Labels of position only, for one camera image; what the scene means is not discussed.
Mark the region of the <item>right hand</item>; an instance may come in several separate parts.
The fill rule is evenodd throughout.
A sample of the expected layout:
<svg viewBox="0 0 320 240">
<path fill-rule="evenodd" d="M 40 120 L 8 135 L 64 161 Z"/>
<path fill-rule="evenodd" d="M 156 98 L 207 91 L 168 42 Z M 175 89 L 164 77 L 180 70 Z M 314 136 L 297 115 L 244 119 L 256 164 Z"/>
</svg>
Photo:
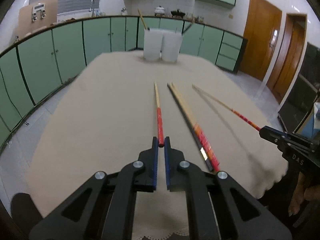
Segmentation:
<svg viewBox="0 0 320 240">
<path fill-rule="evenodd" d="M 299 173 L 296 188 L 293 192 L 288 208 L 289 216 L 296 215 L 300 211 L 301 204 L 305 201 L 319 201 L 319 185 L 307 186 L 307 178 Z"/>
</svg>

